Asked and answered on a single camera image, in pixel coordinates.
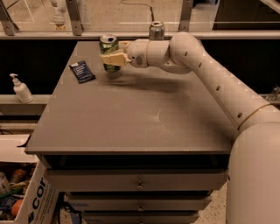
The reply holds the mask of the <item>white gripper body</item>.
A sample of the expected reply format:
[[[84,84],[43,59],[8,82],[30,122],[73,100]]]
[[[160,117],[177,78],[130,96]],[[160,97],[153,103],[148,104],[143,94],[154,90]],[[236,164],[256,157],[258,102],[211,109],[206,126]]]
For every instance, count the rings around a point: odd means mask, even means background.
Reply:
[[[147,46],[149,44],[148,39],[137,39],[131,41],[126,48],[126,53],[129,56],[130,64],[133,67],[146,68],[147,62]]]

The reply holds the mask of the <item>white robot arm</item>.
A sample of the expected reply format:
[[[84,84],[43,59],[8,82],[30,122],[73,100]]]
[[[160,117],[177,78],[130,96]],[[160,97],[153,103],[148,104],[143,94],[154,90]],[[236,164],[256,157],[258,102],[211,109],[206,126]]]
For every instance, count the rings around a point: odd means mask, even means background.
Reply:
[[[280,224],[280,111],[212,58],[190,33],[169,40],[122,41],[107,65],[195,72],[238,136],[227,173],[227,224]]]

